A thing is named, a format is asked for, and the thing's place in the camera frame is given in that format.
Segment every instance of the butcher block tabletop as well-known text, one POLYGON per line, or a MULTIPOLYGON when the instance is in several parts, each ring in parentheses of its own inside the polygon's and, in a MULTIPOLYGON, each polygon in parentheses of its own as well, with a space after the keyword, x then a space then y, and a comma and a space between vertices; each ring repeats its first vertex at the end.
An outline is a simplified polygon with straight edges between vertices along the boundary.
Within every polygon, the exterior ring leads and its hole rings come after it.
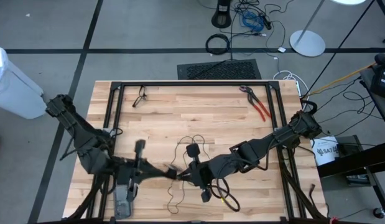
MULTIPOLYGON (((281 80, 279 85, 289 122, 296 111, 301 110, 299 96, 294 81, 281 80)), ((95 128, 103 127, 110 86, 111 81, 95 83, 86 117, 95 128)), ((269 110, 265 87, 251 88, 269 110)), ((142 156, 151 164, 165 170, 165 165, 170 164, 175 157, 173 164, 185 169, 185 163, 191 161, 191 158, 184 155, 185 147, 192 140, 184 138, 176 149, 177 143, 184 136, 194 137, 200 146, 200 160, 206 161, 208 157, 229 154, 229 148, 240 142, 263 138, 273 132, 271 119, 267 117, 265 122, 262 120, 248 103, 246 93, 239 90, 239 86, 147 86, 147 100, 133 108, 139 89, 139 86, 127 86, 124 90, 119 120, 119 128, 123 133, 117 136, 115 156, 134 158, 135 142, 145 139, 146 147, 142 156)), ((114 97, 109 127, 113 125, 118 92, 114 97)), ((272 92, 272 97, 278 126, 282 126, 275 91, 272 92)), ((308 139, 302 138, 301 141, 301 146, 311 149, 308 139)), ((302 190, 308 196, 311 185, 315 184, 313 200, 319 211, 326 215, 327 208, 313 154, 297 147, 294 157, 302 190)), ((260 165, 265 164, 265 159, 261 159, 260 165)), ((71 215, 81 204, 90 191, 92 180, 93 175, 88 175, 77 159, 64 217, 71 215)), ((140 184, 133 215, 128 220, 242 222, 279 221, 279 217, 287 217, 276 149, 269 152, 267 171, 253 169, 245 174, 229 175, 226 180, 230 185, 230 193, 240 203, 240 212, 233 212, 224 202, 214 197, 203 203, 199 187, 187 182, 175 181, 172 184, 171 180, 161 177, 148 179, 140 184)), ((289 188, 294 215, 298 217, 296 196, 293 189, 289 188)), ((98 192, 94 217, 98 214, 100 198, 101 194, 98 192)), ((113 207, 113 195, 110 194, 106 203, 105 220, 114 216, 113 207)))

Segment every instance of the cable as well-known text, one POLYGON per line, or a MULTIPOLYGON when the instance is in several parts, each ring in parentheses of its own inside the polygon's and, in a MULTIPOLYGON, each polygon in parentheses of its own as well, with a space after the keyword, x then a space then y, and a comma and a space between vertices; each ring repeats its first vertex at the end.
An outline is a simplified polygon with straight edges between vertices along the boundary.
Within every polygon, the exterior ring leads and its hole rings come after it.
POLYGON ((314 191, 314 189, 315 189, 315 184, 311 184, 310 192, 308 193, 308 196, 310 197, 312 206, 313 206, 316 210, 318 210, 318 209, 317 209, 317 206, 315 205, 314 199, 312 198, 312 192, 314 191))
POLYGON ((371 114, 369 114, 369 113, 365 113, 365 112, 363 111, 364 108, 365 108, 365 106, 368 106, 368 105, 371 104, 371 103, 373 103, 373 101, 370 101, 369 103, 365 104, 363 107, 361 107, 361 108, 358 109, 358 110, 346 110, 346 111, 340 112, 340 113, 338 113, 337 115, 335 115, 335 116, 333 116, 333 117, 331 117, 331 118, 325 119, 325 120, 323 120, 323 121, 319 121, 318 124, 324 123, 324 122, 326 122, 326 121, 330 121, 331 119, 335 119, 335 118, 337 118, 338 116, 340 116, 340 115, 342 115, 342 114, 344 114, 344 113, 347 113, 347 112, 353 112, 353 111, 356 112, 356 114, 361 114, 361 113, 363 113, 363 114, 369 115, 369 116, 371 116, 371 117, 374 117, 374 118, 383 120, 383 118, 380 118, 380 117, 375 116, 375 115, 371 115, 371 114))
POLYGON ((267 12, 266 6, 277 6, 277 7, 279 7, 279 9, 271 10, 269 13, 270 13, 270 14, 273 13, 273 12, 285 13, 286 10, 287 10, 287 6, 288 6, 289 3, 291 3, 292 1, 294 1, 294 0, 290 0, 289 2, 286 3, 285 9, 284 9, 283 11, 281 11, 282 8, 281 8, 280 6, 278 6, 277 4, 266 4, 266 5, 264 6, 264 11, 267 12))
MULTIPOLYGON (((180 139, 180 141, 177 143, 177 145, 175 146, 175 149, 174 149, 174 158, 172 160, 172 162, 170 163, 170 165, 173 164, 173 162, 175 161, 176 157, 177 157, 177 148, 179 147, 179 145, 181 144, 181 142, 185 139, 185 138, 190 138, 191 139, 191 144, 194 143, 195 141, 193 140, 192 137, 190 136, 184 136, 180 139)), ((172 212, 170 211, 170 208, 169 208, 169 205, 170 203, 172 202, 174 196, 170 193, 170 189, 173 188, 173 183, 174 183, 174 180, 172 180, 172 183, 170 185, 170 187, 167 189, 167 193, 171 196, 169 202, 167 203, 167 210, 171 213, 171 214, 177 214, 179 212, 179 208, 178 208, 178 205, 180 205, 182 203, 182 201, 184 201, 184 198, 185 198, 185 191, 184 191, 184 181, 182 182, 182 198, 181 198, 181 201, 180 202, 177 202, 174 207, 175 209, 177 209, 176 212, 172 212)))
POLYGON ((316 92, 316 93, 308 94, 307 96, 317 95, 317 94, 323 93, 324 91, 328 91, 328 90, 332 90, 332 89, 334 89, 334 88, 337 88, 337 87, 339 87, 339 86, 349 85, 350 83, 352 83, 352 82, 354 82, 354 81, 355 81, 355 80, 353 80, 353 81, 351 81, 351 82, 348 82, 348 83, 345 83, 345 84, 339 84, 339 85, 334 86, 334 87, 331 87, 331 88, 326 88, 326 89, 324 89, 324 90, 322 90, 322 91, 318 91, 318 92, 316 92))
POLYGON ((363 212, 363 211, 365 211, 365 210, 367 210, 367 208, 363 208, 363 209, 361 209, 361 210, 359 210, 359 211, 357 211, 357 212, 354 212, 354 213, 352 213, 352 214, 346 215, 345 217, 338 218, 337 220, 342 220, 342 219, 351 217, 351 216, 356 215, 356 214, 358 214, 359 212, 363 212))
POLYGON ((364 120, 366 120, 368 117, 371 116, 371 114, 372 114, 372 112, 374 111, 375 107, 376 107, 376 106, 373 106, 371 112, 370 112, 369 115, 367 115, 365 118, 363 118, 362 120, 360 120, 360 121, 356 122, 355 124, 351 125, 349 128, 345 129, 344 131, 342 131, 342 132, 340 132, 340 133, 338 133, 338 134, 334 134, 333 136, 339 136, 339 135, 345 133, 346 131, 350 130, 352 127, 356 126, 357 124, 360 124, 361 122, 363 122, 364 120))
POLYGON ((264 29, 264 19, 250 11, 242 12, 239 15, 239 24, 241 27, 247 27, 251 31, 255 32, 261 32, 264 29))
POLYGON ((297 82, 297 79, 296 79, 296 78, 298 78, 298 79, 303 83, 305 89, 308 91, 308 86, 307 86, 307 84, 305 84, 305 82, 304 82, 298 75, 296 75, 296 74, 294 74, 294 73, 292 73, 292 72, 290 72, 290 71, 288 71, 288 70, 283 70, 283 71, 277 72, 277 73, 273 76, 272 79, 275 80, 275 79, 276 79, 276 76, 278 76, 278 75, 280 75, 281 73, 284 73, 284 72, 286 72, 286 73, 288 73, 288 74, 287 74, 287 76, 285 76, 284 78, 282 78, 283 80, 294 80, 295 82, 297 82))
POLYGON ((228 60, 232 60, 232 59, 226 59, 226 60, 224 60, 224 61, 218 62, 218 63, 212 65, 210 68, 207 68, 207 69, 204 69, 204 70, 202 70, 202 71, 200 71, 200 72, 197 72, 196 74, 192 75, 189 79, 190 79, 190 80, 192 80, 192 79, 197 79, 198 76, 203 75, 205 72, 208 72, 208 71, 210 71, 210 70, 213 69, 213 68, 216 68, 217 66, 221 65, 222 63, 224 63, 224 62, 226 62, 226 61, 228 61, 228 60))
POLYGON ((327 206, 327 210, 328 210, 328 212, 327 212, 327 218, 329 218, 330 208, 329 208, 329 205, 328 205, 327 203, 325 203, 325 205, 327 206))
MULTIPOLYGON (((232 29, 233 29, 233 26, 234 26, 234 21, 235 21, 235 17, 236 17, 236 15, 237 15, 238 13, 237 12, 235 12, 235 15, 234 15, 234 18, 232 19, 232 22, 231 22, 231 40, 232 40, 232 29)), ((230 52, 231 52, 231 60, 233 60, 233 55, 232 55, 232 41, 230 41, 230 52)))
POLYGON ((116 137, 116 136, 119 136, 119 135, 121 135, 121 134, 123 134, 123 130, 121 129, 121 128, 113 128, 110 132, 109 132, 109 134, 111 134, 113 131, 115 131, 116 130, 116 134, 114 134, 113 136, 112 136, 112 138, 114 138, 114 137, 116 137))
MULTIPOLYGON (((191 139, 191 144, 193 144, 193 143, 196 143, 196 141, 195 141, 195 138, 196 138, 196 137, 202 138, 202 140, 203 140, 203 143, 202 143, 202 149, 203 149, 203 152, 206 154, 207 158, 210 159, 209 154, 208 154, 208 153, 206 152, 206 150, 205 150, 205 142, 206 142, 206 141, 205 141, 205 138, 204 138, 202 135, 200 135, 200 134, 196 134, 196 135, 194 135, 193 137, 190 137, 190 136, 184 136, 183 138, 180 139, 180 141, 177 143, 177 145, 176 145, 176 147, 175 147, 175 149, 174 149, 174 158, 173 158, 172 162, 170 163, 170 165, 172 165, 172 164, 174 163, 175 159, 177 158, 177 148, 179 147, 179 145, 181 144, 181 142, 182 142, 185 138, 190 138, 190 139, 191 139)), ((184 155, 185 155, 186 153, 187 153, 187 151, 184 152, 184 154, 183 154, 183 159, 184 159, 185 165, 186 165, 187 168, 188 168, 187 162, 186 162, 186 160, 185 160, 185 158, 184 158, 184 155)), ((170 213, 172 213, 172 214, 177 214, 177 213, 179 212, 178 205, 180 205, 180 204, 183 202, 184 198, 185 198, 184 182, 185 182, 185 181, 182 182, 182 192, 183 192, 182 199, 181 199, 180 202, 176 203, 175 206, 174 206, 174 207, 177 209, 176 212, 170 211, 170 208, 169 208, 170 203, 172 202, 172 200, 173 200, 173 198, 174 198, 174 196, 170 193, 170 189, 173 187, 174 180, 172 180, 172 183, 171 183, 170 187, 167 189, 167 193, 171 196, 169 202, 167 203, 167 210, 168 210, 170 213)))
POLYGON ((214 8, 214 7, 208 7, 208 6, 203 5, 203 4, 200 2, 200 0, 197 0, 197 3, 198 3, 199 5, 201 5, 202 7, 205 7, 205 8, 207 8, 207 9, 217 9, 217 8, 214 8))
POLYGON ((315 153, 314 153, 312 150, 307 149, 306 147, 303 147, 303 146, 297 146, 297 147, 299 147, 299 148, 301 148, 301 149, 304 149, 304 150, 306 150, 306 151, 309 152, 309 153, 312 153, 312 154, 314 155, 314 159, 317 159, 315 153))
POLYGON ((228 52, 228 50, 230 49, 230 41, 228 40, 228 37, 225 36, 224 34, 213 34, 211 35, 207 40, 206 40, 206 44, 205 44, 205 47, 206 47, 206 51, 208 53, 211 53, 213 55, 222 55, 222 54, 225 54, 228 52), (223 49, 211 49, 209 48, 209 42, 214 39, 214 38, 219 38, 221 40, 224 40, 225 43, 226 43, 226 47, 223 48, 223 49))
POLYGON ((342 94, 344 91, 346 91, 350 86, 354 85, 355 82, 356 82, 357 80, 358 80, 358 79, 355 79, 355 80, 353 81, 353 83, 349 84, 344 90, 342 90, 342 91, 340 91, 339 93, 337 93, 336 95, 332 96, 332 97, 330 98, 330 100, 328 100, 324 105, 322 105, 321 107, 319 107, 319 109, 318 109, 317 111, 319 111, 319 110, 322 109, 324 106, 326 106, 326 105, 327 105, 329 102, 331 102, 331 100, 333 100, 336 96, 338 96, 338 95, 342 94))
POLYGON ((273 35, 274 32, 275 32, 274 22, 278 22, 278 23, 282 26, 282 28, 283 28, 283 30, 284 30, 284 35, 283 35, 283 38, 282 38, 282 43, 281 43, 280 46, 278 46, 277 48, 282 47, 282 46, 284 45, 284 43, 285 43, 285 38, 286 38, 286 29, 285 29, 285 26, 283 25, 283 23, 282 23, 281 21, 272 21, 272 22, 271 22, 271 24, 272 24, 272 32, 271 32, 271 34, 269 35, 269 37, 267 38, 267 40, 266 40, 266 48, 268 49, 268 51, 269 51, 268 41, 269 41, 269 39, 272 37, 272 35, 273 35))
MULTIPOLYGON (((219 176, 219 177, 221 177, 221 172, 223 171, 223 169, 224 169, 228 164, 230 164, 230 163, 231 163, 231 161, 228 161, 228 162, 225 162, 225 163, 223 164, 223 166, 221 167, 221 169, 218 171, 218 176, 219 176)), ((226 185, 228 185, 228 184, 226 183, 226 181, 225 181, 224 178, 222 178, 222 181, 223 181, 226 185)), ((216 179, 216 184, 217 184, 217 186, 220 186, 219 178, 216 179)), ((223 193, 222 193, 222 192, 223 192, 223 189, 222 189, 221 187, 217 187, 217 189, 218 189, 218 195, 220 196, 221 201, 224 202, 224 203, 227 205, 228 208, 230 208, 230 209, 231 209, 232 211, 234 211, 234 212, 238 212, 238 211, 241 210, 241 206, 240 206, 238 200, 237 200, 233 195, 231 195, 229 192, 227 192, 227 195, 224 196, 223 193), (233 206, 228 202, 228 200, 226 199, 227 196, 230 196, 230 198, 231 198, 232 200, 234 200, 234 202, 235 202, 235 204, 236 204, 236 208, 233 207, 233 206)))
POLYGON ((67 156, 69 156, 71 154, 71 153, 68 153, 68 150, 70 148, 70 145, 71 145, 72 141, 73 141, 73 137, 69 139, 67 147, 65 148, 65 151, 63 152, 63 154, 62 154, 62 156, 60 158, 60 161, 62 161, 64 158, 66 158, 67 156))
POLYGON ((230 186, 228 185, 227 181, 226 181, 224 178, 222 178, 221 180, 223 181, 223 183, 224 183, 226 189, 223 189, 223 188, 221 188, 220 186, 218 186, 218 185, 213 185, 213 184, 210 184, 210 186, 209 186, 209 189, 210 189, 211 194, 212 194, 215 198, 218 198, 218 199, 221 199, 221 196, 217 195, 213 189, 217 189, 217 190, 220 190, 220 191, 222 191, 222 192, 226 192, 226 195, 224 196, 224 198, 226 198, 226 197, 228 197, 228 196, 230 195, 230 186))
POLYGON ((360 69, 358 69, 358 70, 355 71, 355 72, 352 72, 352 73, 350 73, 350 74, 348 74, 348 75, 346 75, 346 76, 344 76, 344 77, 341 77, 341 78, 339 78, 339 79, 337 79, 337 80, 335 80, 335 81, 333 81, 333 82, 331 82, 331 83, 329 83, 329 84, 327 84, 327 85, 325 85, 325 86, 323 86, 323 87, 321 87, 321 88, 319 88, 319 89, 317 89, 317 90, 315 90, 315 91, 312 91, 311 94, 317 93, 317 92, 319 92, 319 91, 321 91, 321 90, 323 90, 323 89, 326 89, 326 88, 330 87, 331 85, 333 85, 333 84, 335 84, 335 83, 338 83, 338 82, 341 82, 341 81, 343 81, 343 80, 346 80, 347 78, 352 77, 353 75, 356 75, 356 74, 359 73, 360 71, 365 70, 365 69, 367 69, 367 68, 369 68, 369 67, 371 67, 371 66, 373 66, 373 65, 375 65, 375 64, 376 64, 376 63, 374 62, 374 63, 372 63, 372 64, 370 64, 370 65, 367 65, 366 67, 360 68, 360 69))

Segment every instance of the white floor lamp base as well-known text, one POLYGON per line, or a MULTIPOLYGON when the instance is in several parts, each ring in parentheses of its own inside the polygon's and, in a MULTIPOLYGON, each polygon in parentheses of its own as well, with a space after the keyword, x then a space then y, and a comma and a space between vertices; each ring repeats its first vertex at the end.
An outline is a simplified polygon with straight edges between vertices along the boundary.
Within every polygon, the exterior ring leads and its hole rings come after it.
POLYGON ((325 41, 323 41, 321 36, 309 30, 305 31, 300 42, 295 44, 302 32, 302 30, 294 32, 289 40, 290 46, 292 46, 297 53, 307 57, 316 57, 324 53, 325 41))

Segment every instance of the red-handled pliers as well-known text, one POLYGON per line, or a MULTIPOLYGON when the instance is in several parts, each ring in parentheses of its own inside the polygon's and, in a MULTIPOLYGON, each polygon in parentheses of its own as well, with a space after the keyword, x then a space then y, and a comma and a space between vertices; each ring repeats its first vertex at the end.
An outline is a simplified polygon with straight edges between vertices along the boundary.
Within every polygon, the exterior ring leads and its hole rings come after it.
POLYGON ((259 98, 257 98, 257 96, 254 94, 253 90, 250 88, 250 87, 247 87, 245 85, 241 85, 240 88, 239 88, 242 92, 245 92, 248 94, 248 101, 251 105, 254 106, 254 108, 260 113, 262 119, 264 121, 266 121, 266 117, 264 117, 264 114, 261 112, 260 108, 254 104, 253 102, 253 99, 256 100, 259 105, 261 106, 261 108, 264 110, 264 112, 268 115, 268 117, 271 117, 271 114, 268 112, 268 110, 266 109, 266 107, 261 103, 261 101, 259 100, 259 98))

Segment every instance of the eyeglasses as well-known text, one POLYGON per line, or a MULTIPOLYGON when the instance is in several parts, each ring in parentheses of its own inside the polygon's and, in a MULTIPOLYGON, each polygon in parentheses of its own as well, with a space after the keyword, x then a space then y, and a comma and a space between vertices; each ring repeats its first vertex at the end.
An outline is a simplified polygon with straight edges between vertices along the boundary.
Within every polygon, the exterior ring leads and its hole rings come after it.
POLYGON ((137 99, 134 101, 134 103, 132 104, 132 107, 136 107, 141 100, 147 100, 147 95, 145 94, 145 91, 146 91, 146 87, 145 86, 141 86, 140 87, 140 91, 139 91, 139 96, 137 97, 137 99))

